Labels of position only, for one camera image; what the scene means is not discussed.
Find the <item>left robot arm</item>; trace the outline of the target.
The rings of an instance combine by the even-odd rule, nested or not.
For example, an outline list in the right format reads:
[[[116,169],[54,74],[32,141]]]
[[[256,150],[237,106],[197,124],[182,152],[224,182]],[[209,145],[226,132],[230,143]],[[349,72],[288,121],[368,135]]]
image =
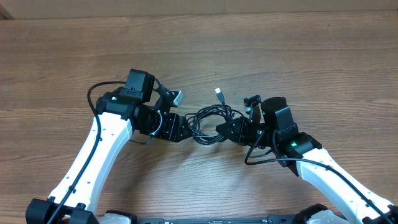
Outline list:
[[[90,133],[48,199],[32,199],[25,212],[28,224],[137,223],[135,215],[117,210],[96,216],[101,191],[121,149],[135,131],[170,142],[190,138],[192,131],[184,116],[170,110],[182,104],[182,91],[169,90],[150,73],[135,69],[117,85],[97,102],[88,102],[94,114]]]

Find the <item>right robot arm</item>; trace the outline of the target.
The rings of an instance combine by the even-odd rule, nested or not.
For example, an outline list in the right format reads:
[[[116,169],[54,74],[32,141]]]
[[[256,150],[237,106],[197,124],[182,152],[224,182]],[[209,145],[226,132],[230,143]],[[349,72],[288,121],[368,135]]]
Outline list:
[[[282,167],[318,189],[346,218],[347,223],[397,223],[397,205],[384,199],[339,166],[328,151],[311,135],[299,131],[284,97],[259,96],[244,99],[248,117],[227,121],[216,127],[224,138],[250,150],[269,147]]]

